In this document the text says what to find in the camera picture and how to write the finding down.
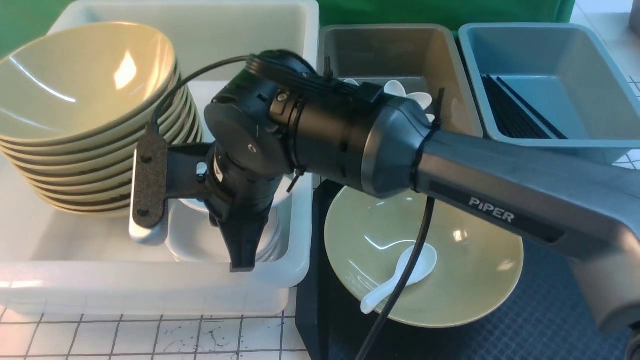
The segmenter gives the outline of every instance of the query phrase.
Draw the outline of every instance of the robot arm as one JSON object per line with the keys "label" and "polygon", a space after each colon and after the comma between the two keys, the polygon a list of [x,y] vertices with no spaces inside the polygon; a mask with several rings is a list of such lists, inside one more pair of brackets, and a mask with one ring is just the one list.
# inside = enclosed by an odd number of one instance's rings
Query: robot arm
{"label": "robot arm", "polygon": [[[584,265],[574,269],[601,327],[640,316],[640,173],[432,131],[416,102],[319,76],[287,51],[251,56],[207,106],[205,121],[214,144],[140,140],[130,221],[136,241],[164,241],[167,199],[200,199],[223,234],[232,271],[250,271],[282,176],[311,172],[375,197],[411,188],[536,238]],[[206,174],[196,174],[199,163]],[[598,265],[612,254],[623,261]],[[605,273],[584,276],[595,269]]]}

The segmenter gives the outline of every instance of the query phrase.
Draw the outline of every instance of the light blue plastic bin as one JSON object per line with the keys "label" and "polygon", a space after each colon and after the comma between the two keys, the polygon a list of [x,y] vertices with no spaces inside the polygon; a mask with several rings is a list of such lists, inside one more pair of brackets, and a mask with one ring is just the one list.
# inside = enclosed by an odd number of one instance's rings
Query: light blue plastic bin
{"label": "light blue plastic bin", "polygon": [[[591,30],[573,24],[468,24],[460,29],[460,45],[490,138],[607,164],[640,149],[640,102]],[[483,75],[500,76],[568,140],[550,131],[552,139],[500,133]]]}

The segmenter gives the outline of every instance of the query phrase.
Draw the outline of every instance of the green bowl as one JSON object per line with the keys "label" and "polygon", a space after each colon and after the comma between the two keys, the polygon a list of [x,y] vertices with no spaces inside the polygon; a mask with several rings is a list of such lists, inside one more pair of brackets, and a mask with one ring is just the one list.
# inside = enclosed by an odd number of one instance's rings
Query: green bowl
{"label": "green bowl", "polygon": [[[345,188],[335,198],[324,225],[326,251],[356,299],[393,276],[415,243],[425,204],[426,196],[414,192],[381,200]],[[476,321],[509,297],[522,273],[521,237],[443,202],[436,202],[427,243],[438,252],[436,268],[404,289],[392,320],[434,328]]]}

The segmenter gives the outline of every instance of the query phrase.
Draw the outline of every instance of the black chopsticks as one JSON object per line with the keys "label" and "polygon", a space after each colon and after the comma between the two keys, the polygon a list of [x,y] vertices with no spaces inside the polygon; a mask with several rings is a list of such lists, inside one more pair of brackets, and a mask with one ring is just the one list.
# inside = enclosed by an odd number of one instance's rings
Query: black chopsticks
{"label": "black chopsticks", "polygon": [[[487,75],[483,76],[482,80],[496,126],[503,135],[510,138],[551,139],[551,136],[522,108],[524,106],[558,139],[567,139],[500,77],[497,77],[496,81]],[[514,97],[522,103],[522,106],[514,100]]]}

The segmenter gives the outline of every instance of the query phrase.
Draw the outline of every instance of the white tiled table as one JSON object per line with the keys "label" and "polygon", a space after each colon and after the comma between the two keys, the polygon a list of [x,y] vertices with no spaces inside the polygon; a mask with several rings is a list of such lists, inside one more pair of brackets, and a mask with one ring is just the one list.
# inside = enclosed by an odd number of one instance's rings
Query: white tiled table
{"label": "white tiled table", "polygon": [[[640,38],[627,26],[631,4],[577,0],[572,22],[598,33],[640,98]],[[640,170],[640,152],[630,152],[617,165]],[[26,316],[0,307],[0,358],[306,360],[294,323],[295,294],[293,289],[282,314],[265,318]]]}
{"label": "white tiled table", "polygon": [[0,358],[309,359],[294,322],[296,289],[270,317],[1,314]]}

